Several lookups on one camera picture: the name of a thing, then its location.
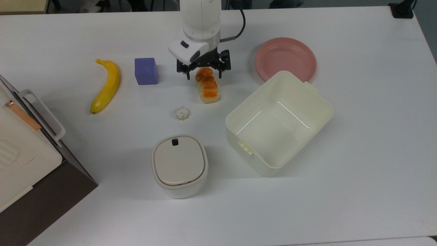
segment canister lid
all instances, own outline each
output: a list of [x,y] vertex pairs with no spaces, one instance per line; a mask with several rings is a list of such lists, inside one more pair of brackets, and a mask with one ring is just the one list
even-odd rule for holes
[[153,154],[156,175],[167,185],[190,183],[200,177],[205,169],[202,148],[187,135],[163,141]]

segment white plastic container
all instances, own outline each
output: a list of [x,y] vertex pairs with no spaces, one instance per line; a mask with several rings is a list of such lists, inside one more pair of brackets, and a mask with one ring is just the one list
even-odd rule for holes
[[156,183],[173,198],[196,194],[206,183],[208,159],[200,141],[191,135],[161,140],[152,151]]
[[10,100],[23,110],[0,81],[0,212],[62,162],[40,130],[32,129],[4,106]]
[[270,177],[332,115],[332,106],[314,87],[280,71],[227,116],[227,139],[255,170]]

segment black button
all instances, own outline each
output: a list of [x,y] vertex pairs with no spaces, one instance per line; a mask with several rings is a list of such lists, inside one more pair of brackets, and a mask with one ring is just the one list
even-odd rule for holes
[[196,53],[194,53],[194,55],[191,57],[190,61],[194,62],[197,58],[199,58],[200,56],[200,51],[196,51]]
[[184,40],[182,40],[182,42],[180,42],[180,44],[185,48],[189,47],[189,45]]

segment container handle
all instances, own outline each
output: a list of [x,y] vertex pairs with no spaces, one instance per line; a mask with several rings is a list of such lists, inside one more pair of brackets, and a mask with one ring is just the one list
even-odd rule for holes
[[58,134],[52,136],[52,133],[50,131],[47,131],[53,138],[54,141],[59,141],[64,135],[65,135],[65,128],[61,123],[58,121],[58,119],[53,115],[53,113],[47,108],[47,106],[41,101],[41,99],[36,96],[31,90],[25,89],[22,90],[20,93],[18,93],[18,96],[21,98],[24,98],[28,94],[31,94],[35,99],[41,104],[41,106],[44,108],[44,110],[47,111],[47,113],[50,115],[50,117],[55,121],[56,125],[58,125],[59,129],[61,130]]
[[243,140],[240,140],[238,145],[241,146],[248,154],[253,154],[253,150],[245,142],[243,142]]
[[319,91],[316,88],[314,88],[314,86],[310,85],[307,81],[305,81],[304,84],[308,86],[308,88],[310,88],[313,92],[319,93]]

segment appliance handle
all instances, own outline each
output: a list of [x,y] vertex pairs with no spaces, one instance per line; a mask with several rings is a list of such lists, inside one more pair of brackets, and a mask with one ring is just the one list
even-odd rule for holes
[[31,90],[25,89],[18,93],[18,96],[21,98],[24,98],[25,96],[31,94],[35,99],[41,104],[41,106],[47,111],[47,113],[50,115],[50,117],[55,121],[56,125],[58,125],[59,129],[61,130],[58,134],[55,136],[52,136],[54,141],[59,141],[64,135],[65,135],[65,128],[61,123],[58,121],[58,119],[53,115],[53,113],[47,108],[47,106],[41,101],[41,99],[35,95]]

